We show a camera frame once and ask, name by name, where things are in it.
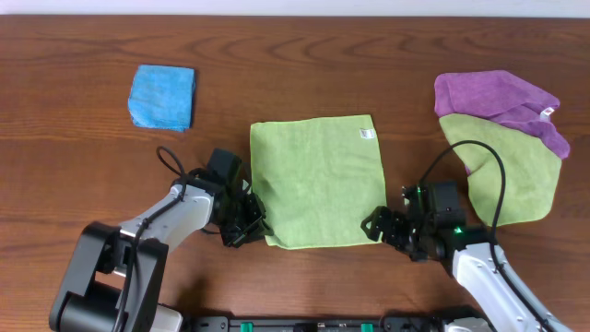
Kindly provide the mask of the green microfiber cloth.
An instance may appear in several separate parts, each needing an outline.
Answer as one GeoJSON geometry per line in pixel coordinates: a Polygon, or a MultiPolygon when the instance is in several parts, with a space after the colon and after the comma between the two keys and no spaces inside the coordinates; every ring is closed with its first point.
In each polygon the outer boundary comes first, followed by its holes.
{"type": "Polygon", "coordinates": [[[286,250],[369,243],[360,227],[386,203],[379,140],[368,114],[250,128],[253,190],[273,234],[286,250]]]}

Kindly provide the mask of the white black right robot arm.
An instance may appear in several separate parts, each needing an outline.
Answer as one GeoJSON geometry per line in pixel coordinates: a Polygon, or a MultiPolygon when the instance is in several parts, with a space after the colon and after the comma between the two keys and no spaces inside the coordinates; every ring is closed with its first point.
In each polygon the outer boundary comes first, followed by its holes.
{"type": "Polygon", "coordinates": [[[483,225],[467,225],[455,182],[404,188],[404,211],[379,206],[361,224],[374,242],[393,246],[413,262],[429,260],[476,300],[497,331],[567,331],[518,277],[483,225]]]}

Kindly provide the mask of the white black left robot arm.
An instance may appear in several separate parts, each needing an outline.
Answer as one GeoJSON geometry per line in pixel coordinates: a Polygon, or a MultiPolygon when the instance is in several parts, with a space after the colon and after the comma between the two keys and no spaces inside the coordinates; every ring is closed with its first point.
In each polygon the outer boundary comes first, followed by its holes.
{"type": "Polygon", "coordinates": [[[207,224],[238,248],[271,234],[250,188],[193,179],[141,215],[80,234],[49,315],[53,331],[179,331],[183,315],[159,303],[169,254],[207,224]]]}

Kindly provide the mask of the folded blue cloth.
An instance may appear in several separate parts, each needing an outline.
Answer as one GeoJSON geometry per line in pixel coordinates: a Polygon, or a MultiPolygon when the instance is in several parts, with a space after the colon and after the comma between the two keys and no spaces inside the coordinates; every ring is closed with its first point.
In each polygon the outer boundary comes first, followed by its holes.
{"type": "Polygon", "coordinates": [[[191,126],[196,73],[192,68],[140,65],[128,97],[135,126],[183,132],[191,126]]]}

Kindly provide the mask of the purple microfiber cloth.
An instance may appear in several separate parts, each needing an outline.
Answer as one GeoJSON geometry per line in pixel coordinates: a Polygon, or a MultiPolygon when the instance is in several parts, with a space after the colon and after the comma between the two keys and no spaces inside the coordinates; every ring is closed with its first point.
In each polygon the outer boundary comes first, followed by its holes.
{"type": "Polygon", "coordinates": [[[508,71],[441,74],[434,92],[440,117],[458,113],[492,121],[539,138],[562,160],[570,155],[570,144],[551,122],[560,100],[508,71]]]}

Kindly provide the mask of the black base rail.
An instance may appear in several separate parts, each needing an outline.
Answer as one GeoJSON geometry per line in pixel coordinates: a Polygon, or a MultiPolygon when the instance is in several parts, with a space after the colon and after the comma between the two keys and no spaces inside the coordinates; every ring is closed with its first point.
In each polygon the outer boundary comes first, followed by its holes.
{"type": "Polygon", "coordinates": [[[191,319],[185,332],[491,332],[483,318],[387,316],[380,319],[257,319],[207,316],[191,319]]]}

